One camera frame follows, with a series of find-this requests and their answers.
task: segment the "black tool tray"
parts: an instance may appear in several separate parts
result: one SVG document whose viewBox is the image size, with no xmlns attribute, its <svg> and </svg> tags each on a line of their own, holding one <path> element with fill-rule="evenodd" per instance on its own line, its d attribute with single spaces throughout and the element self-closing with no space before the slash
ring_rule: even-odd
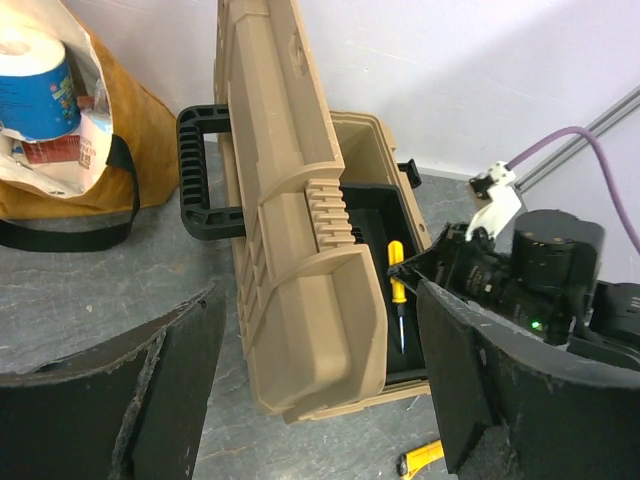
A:
<svg viewBox="0 0 640 480">
<path fill-rule="evenodd" d="M 420 346 L 416 316 L 416 297 L 407 291 L 405 315 L 405 352 L 400 348 L 398 311 L 392 302 L 391 282 L 387 275 L 389 242 L 398 240 L 404 246 L 405 258 L 418 251 L 415 235 L 409 228 L 409 215 L 400 189 L 394 185 L 343 184 L 340 187 L 347 205 L 351 233 L 356 243 L 369 246 L 387 306 L 388 348 L 386 385 L 427 379 Z"/>
</svg>

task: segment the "gray floor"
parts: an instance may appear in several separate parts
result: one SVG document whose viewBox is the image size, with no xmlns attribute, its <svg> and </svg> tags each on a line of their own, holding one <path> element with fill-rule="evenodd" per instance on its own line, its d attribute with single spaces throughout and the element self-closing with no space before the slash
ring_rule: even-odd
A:
<svg viewBox="0 0 640 480">
<path fill-rule="evenodd" d="M 210 186 L 222 202 L 215 145 L 209 153 Z M 446 221 L 470 218 L 462 182 L 425 177 L 415 194 L 432 236 Z M 175 194 L 167 205 L 142 211 L 131 238 L 109 252 L 0 249 L 0 371 L 24 372 L 91 347 L 161 315 L 215 279 L 227 288 L 227 328 L 193 478 L 397 478 L 397 456 L 438 436 L 431 399 L 292 426 L 257 414 L 238 337 L 229 243 L 191 238 L 180 222 L 178 200 Z M 33 224 L 79 230 L 122 216 L 115 217 Z M 455 477 L 438 461 L 415 478 Z"/>
</svg>

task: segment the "toolbox latch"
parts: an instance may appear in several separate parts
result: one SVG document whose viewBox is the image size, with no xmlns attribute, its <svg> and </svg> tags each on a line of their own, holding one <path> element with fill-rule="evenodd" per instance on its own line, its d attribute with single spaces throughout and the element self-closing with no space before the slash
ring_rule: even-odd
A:
<svg viewBox="0 0 640 480">
<path fill-rule="evenodd" d="M 418 167 L 416 166 L 416 162 L 413 158 L 408 162 L 398 163 L 398 168 L 401 172 L 407 174 L 407 177 L 409 178 L 409 185 L 411 185 L 412 189 L 418 188 L 422 185 L 422 178 L 420 178 Z"/>
<path fill-rule="evenodd" d="M 180 210 L 187 231 L 199 240 L 244 237 L 242 207 L 211 208 L 204 134 L 231 132 L 227 105 L 196 105 L 178 115 Z"/>
</svg>

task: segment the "black bag strap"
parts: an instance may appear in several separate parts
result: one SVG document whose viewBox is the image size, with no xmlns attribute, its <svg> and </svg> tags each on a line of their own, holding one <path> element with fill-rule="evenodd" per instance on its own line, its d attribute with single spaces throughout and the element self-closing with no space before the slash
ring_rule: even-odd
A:
<svg viewBox="0 0 640 480">
<path fill-rule="evenodd" d="M 106 163 L 131 175 L 133 207 L 128 222 L 87 232 L 50 232 L 0 220 L 0 245 L 28 252 L 99 252 L 124 242 L 140 210 L 140 186 L 129 146 L 122 137 L 112 136 Z"/>
</svg>

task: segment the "blue printed label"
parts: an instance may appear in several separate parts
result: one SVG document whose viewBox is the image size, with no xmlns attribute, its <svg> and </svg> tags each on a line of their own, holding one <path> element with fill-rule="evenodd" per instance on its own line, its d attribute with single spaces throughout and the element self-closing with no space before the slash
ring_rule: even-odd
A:
<svg viewBox="0 0 640 480">
<path fill-rule="evenodd" d="M 69 64 L 29 77 L 0 75 L 0 127 L 27 141 L 66 135 L 80 124 Z"/>
</svg>

